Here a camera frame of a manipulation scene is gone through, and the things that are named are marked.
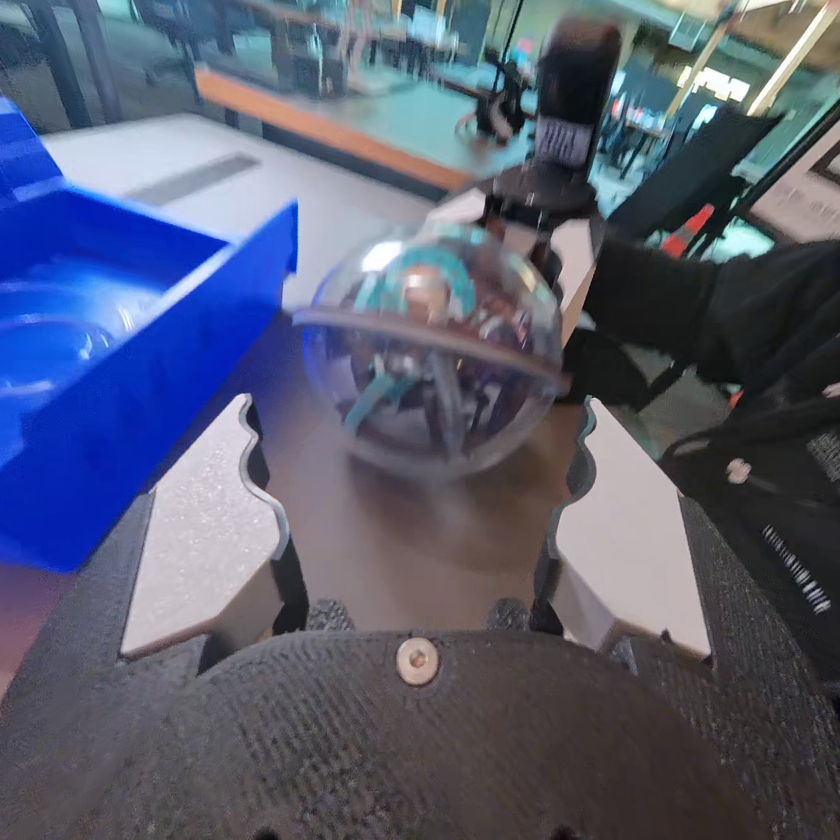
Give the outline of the clear plastic maze ball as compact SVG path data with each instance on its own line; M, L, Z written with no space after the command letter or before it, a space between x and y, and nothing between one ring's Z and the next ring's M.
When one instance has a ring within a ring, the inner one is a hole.
M393 476L487 471L571 386L553 290L475 225L426 223L362 245L292 321L347 449Z

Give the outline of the clear plastic ball stand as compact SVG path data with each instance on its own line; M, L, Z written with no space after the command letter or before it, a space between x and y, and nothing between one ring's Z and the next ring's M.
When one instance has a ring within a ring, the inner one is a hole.
M36 396L72 382L131 326L97 293L14 284L1 295L2 396Z

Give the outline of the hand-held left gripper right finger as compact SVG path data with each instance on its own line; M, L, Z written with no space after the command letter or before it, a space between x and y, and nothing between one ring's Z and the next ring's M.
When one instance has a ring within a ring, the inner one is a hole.
M635 636L707 659L679 491L599 401L584 404L566 486L536 569L536 617L605 653Z

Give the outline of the black backpack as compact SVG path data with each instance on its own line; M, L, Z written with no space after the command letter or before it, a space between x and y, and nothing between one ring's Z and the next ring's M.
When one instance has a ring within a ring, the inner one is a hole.
M837 363L800 370L725 423L672 444L659 460L714 523L834 700L838 404Z

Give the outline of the blue plastic bin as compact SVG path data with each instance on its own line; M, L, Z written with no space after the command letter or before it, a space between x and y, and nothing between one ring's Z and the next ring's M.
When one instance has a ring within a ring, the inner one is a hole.
M2 396L2 563L87 561L274 318L298 217L292 201L232 241L89 191L2 100L1 291L93 292L132 321L73 381Z

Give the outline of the spare hand-held gripper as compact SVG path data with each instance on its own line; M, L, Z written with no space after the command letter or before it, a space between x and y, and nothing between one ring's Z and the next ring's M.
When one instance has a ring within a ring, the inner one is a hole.
M486 52L485 62L497 71L501 89L479 89L476 107L459 119L457 135L466 135L470 127L476 136L504 148L515 140L529 117L522 107L522 96L530 89L532 72L522 70L513 59L502 59L497 52Z

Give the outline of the long pale desk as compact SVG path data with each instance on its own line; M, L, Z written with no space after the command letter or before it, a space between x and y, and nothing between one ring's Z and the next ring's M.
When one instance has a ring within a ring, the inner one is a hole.
M471 98L420 84L380 98L311 100L280 94L208 66L195 72L203 99L236 119L259 125L264 140L337 165L415 196L437 201L524 162L529 123L506 146L456 124Z

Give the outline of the black office chair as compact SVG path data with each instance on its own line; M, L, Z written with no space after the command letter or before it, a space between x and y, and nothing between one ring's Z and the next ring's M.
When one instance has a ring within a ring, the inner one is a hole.
M719 206L732 170L784 120L721 108L606 219L611 234L646 240L675 232L705 205Z

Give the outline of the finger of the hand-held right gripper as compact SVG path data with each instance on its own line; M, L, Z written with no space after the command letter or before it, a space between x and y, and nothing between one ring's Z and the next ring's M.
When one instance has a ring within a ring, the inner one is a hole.
M555 281L559 295L560 340L565 347L584 309L592 284L602 229L598 220L571 219L556 227L549 239L550 253L559 261L560 272Z
M451 196L427 213L427 232L443 235L445 231L455 228L476 228L488 233L487 224L490 210L493 209L493 198L478 188Z

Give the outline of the orange traffic cone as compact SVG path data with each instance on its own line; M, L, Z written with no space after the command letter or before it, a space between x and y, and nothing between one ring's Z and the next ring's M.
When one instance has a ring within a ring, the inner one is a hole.
M684 256L695 241L702 228L715 212L715 207L708 203L692 217L688 218L676 231L669 234L660 249L673 258Z

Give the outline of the black-framed marker sign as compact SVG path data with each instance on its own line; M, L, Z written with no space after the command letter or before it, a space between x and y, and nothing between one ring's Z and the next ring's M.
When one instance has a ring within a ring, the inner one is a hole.
M779 240L839 239L839 124L834 121L753 205L751 216Z

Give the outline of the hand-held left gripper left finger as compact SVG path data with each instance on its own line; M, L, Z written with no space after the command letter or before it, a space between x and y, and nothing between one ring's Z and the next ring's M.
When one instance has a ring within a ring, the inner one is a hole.
M236 652L306 624L306 585L250 394L238 394L157 481L121 655L200 636Z

